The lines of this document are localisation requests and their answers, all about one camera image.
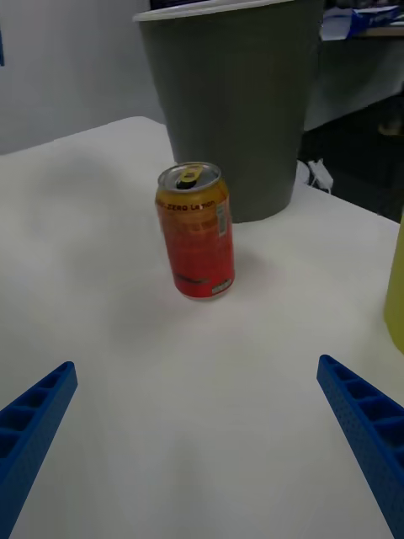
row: trash can rim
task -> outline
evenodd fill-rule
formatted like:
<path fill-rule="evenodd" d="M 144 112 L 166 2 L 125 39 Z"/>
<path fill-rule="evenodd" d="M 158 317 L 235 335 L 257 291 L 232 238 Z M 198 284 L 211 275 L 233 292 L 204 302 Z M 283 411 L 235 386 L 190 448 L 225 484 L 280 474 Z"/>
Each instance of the trash can rim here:
<path fill-rule="evenodd" d="M 180 19 L 183 17 L 195 17 L 236 9 L 261 8 L 274 3 L 294 2 L 295 0 L 207 0 L 195 4 L 184 4 L 173 8 L 154 9 L 137 13 L 133 21 L 145 23 L 164 19 Z"/>

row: desk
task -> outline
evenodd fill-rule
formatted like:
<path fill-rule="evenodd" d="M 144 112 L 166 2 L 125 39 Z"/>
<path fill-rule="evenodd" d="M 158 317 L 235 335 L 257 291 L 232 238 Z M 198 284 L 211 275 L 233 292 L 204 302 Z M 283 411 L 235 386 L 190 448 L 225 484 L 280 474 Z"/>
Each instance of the desk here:
<path fill-rule="evenodd" d="M 398 226 L 297 187 L 192 302 L 153 207 L 172 160 L 144 118 L 0 157 L 0 408 L 64 360 L 79 381 L 13 539 L 391 539 L 316 367 L 404 403 Z"/>

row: gray trash can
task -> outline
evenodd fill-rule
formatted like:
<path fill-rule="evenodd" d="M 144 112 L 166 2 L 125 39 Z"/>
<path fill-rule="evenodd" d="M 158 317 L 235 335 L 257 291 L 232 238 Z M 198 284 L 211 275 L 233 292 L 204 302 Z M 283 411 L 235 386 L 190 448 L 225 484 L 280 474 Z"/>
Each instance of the gray trash can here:
<path fill-rule="evenodd" d="M 135 16 L 177 162 L 217 164 L 234 222 L 285 208 L 322 0 L 210 0 Z"/>

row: can label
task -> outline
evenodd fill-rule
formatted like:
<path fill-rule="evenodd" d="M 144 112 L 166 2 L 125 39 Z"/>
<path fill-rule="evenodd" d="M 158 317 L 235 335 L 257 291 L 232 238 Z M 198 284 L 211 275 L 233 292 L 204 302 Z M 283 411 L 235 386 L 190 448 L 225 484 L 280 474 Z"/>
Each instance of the can label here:
<path fill-rule="evenodd" d="M 209 298 L 234 280 L 231 215 L 226 184 L 188 197 L 157 191 L 157 211 L 176 287 Z"/>

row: can lid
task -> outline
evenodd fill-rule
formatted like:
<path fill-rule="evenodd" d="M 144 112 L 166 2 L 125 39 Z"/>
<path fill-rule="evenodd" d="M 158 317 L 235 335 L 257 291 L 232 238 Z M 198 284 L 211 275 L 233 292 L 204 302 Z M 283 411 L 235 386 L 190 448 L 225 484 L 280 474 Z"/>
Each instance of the can lid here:
<path fill-rule="evenodd" d="M 221 178 L 221 171 L 210 163 L 181 163 L 163 172 L 158 184 L 167 191 L 200 191 Z"/>

